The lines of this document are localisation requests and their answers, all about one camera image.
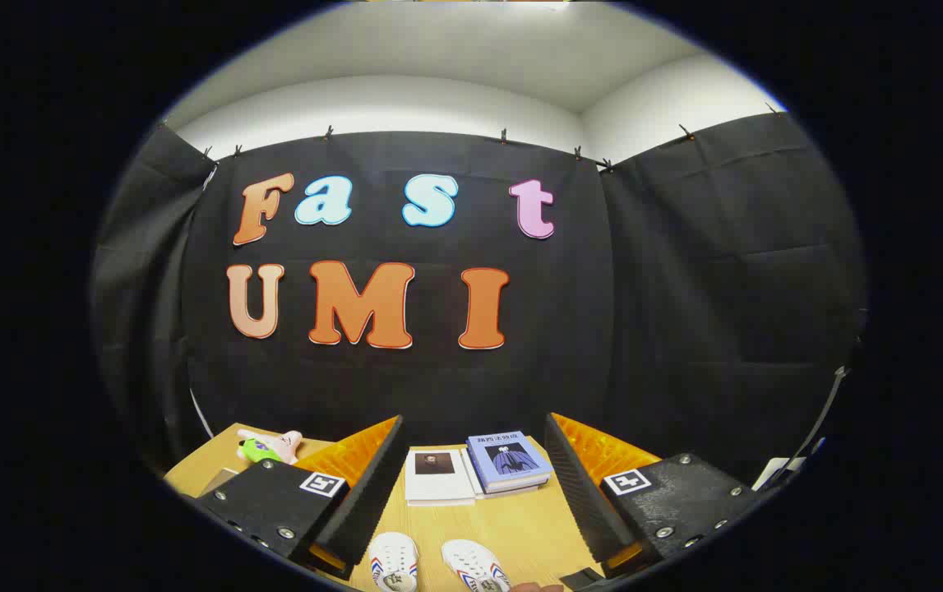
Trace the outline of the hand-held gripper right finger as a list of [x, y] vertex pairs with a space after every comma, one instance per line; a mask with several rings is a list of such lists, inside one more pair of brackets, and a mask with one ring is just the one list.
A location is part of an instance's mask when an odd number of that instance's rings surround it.
[[758, 498], [696, 454], [662, 458], [557, 413], [545, 419], [545, 449], [581, 538], [609, 578], [708, 542]]

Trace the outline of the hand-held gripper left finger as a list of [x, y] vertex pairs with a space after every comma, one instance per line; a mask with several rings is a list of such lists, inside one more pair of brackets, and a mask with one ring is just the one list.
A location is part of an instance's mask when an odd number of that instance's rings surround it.
[[218, 522], [294, 563], [349, 580], [404, 467], [397, 415], [294, 464], [262, 457], [194, 502]]

